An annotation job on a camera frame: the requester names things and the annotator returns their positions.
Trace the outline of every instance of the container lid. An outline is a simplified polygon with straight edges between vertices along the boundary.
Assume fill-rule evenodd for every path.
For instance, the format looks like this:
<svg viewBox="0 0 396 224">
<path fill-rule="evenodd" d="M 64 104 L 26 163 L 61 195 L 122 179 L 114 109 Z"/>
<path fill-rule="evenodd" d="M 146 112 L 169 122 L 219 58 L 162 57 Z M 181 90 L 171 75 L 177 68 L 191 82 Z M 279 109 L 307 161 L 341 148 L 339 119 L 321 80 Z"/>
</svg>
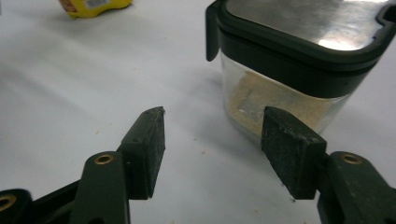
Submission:
<svg viewBox="0 0 396 224">
<path fill-rule="evenodd" d="M 221 49 L 298 91 L 338 97 L 376 64 L 395 22 L 396 0 L 218 0 L 206 10 L 206 58 Z"/>
<path fill-rule="evenodd" d="M 383 25 L 375 17 L 392 0 L 228 0 L 235 17 L 273 28 L 327 49 L 370 45 Z"/>
</svg>

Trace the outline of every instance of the clear plastic container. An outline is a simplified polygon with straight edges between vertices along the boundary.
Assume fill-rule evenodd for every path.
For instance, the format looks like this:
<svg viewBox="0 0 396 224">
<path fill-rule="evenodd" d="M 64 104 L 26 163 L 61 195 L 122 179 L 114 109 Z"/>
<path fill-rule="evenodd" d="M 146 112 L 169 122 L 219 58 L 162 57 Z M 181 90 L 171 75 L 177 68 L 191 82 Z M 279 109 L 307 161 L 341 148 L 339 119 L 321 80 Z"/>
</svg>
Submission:
<svg viewBox="0 0 396 224">
<path fill-rule="evenodd" d="M 320 133 L 348 99 L 313 97 L 277 82 L 221 54 L 225 110 L 234 123 L 255 140 L 262 134 L 263 110 L 289 111 Z"/>
<path fill-rule="evenodd" d="M 395 18 L 396 0 L 215 1 L 206 58 L 222 53 L 227 114 L 255 139 L 268 105 L 321 133 L 379 61 Z"/>
</svg>

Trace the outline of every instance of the white surface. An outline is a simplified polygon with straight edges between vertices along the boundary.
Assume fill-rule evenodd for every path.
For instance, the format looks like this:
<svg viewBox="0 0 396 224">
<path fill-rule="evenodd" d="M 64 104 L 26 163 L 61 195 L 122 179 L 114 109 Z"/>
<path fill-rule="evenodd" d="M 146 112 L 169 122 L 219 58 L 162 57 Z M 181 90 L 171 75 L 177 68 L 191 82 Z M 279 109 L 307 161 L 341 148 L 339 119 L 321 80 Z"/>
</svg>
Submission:
<svg viewBox="0 0 396 224">
<path fill-rule="evenodd" d="M 166 150 L 154 197 L 133 223 L 319 223 L 293 203 L 258 146 L 230 124 L 219 57 L 205 60 L 213 0 L 135 0 L 71 20 L 57 1 L 2 1 L 0 190 L 37 199 L 115 150 L 138 115 L 163 105 Z M 396 43 L 323 134 L 328 151 L 369 159 L 396 186 Z"/>
</svg>

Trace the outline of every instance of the yellow object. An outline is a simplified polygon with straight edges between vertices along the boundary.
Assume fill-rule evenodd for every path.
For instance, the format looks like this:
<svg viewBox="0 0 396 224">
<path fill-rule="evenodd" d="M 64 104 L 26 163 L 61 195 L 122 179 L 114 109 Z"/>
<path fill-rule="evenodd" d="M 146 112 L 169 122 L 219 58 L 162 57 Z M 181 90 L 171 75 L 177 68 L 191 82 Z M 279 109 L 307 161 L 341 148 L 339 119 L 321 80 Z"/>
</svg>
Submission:
<svg viewBox="0 0 396 224">
<path fill-rule="evenodd" d="M 100 13 L 131 5 L 132 0 L 59 0 L 66 13 L 71 18 L 96 17 Z"/>
</svg>

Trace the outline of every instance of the brass screw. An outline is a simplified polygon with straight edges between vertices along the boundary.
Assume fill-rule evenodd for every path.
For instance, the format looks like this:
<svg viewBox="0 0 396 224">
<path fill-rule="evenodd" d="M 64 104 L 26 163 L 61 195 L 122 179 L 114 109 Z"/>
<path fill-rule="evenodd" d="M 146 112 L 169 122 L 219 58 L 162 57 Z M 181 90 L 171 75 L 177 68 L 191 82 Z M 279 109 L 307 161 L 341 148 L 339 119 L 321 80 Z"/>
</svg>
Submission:
<svg viewBox="0 0 396 224">
<path fill-rule="evenodd" d="M 17 197 L 13 194 L 0 195 L 0 212 L 8 209 L 17 201 Z"/>
<path fill-rule="evenodd" d="M 110 154 L 101 155 L 95 159 L 95 163 L 98 165 L 104 165 L 112 161 L 114 161 L 114 157 Z"/>
<path fill-rule="evenodd" d="M 361 158 L 359 158 L 359 157 L 357 157 L 355 155 L 352 155 L 352 154 L 347 154 L 347 153 L 341 155 L 341 159 L 344 162 L 347 162 L 347 163 L 352 164 L 352 165 L 360 165 L 360 164 L 363 163 Z"/>
</svg>

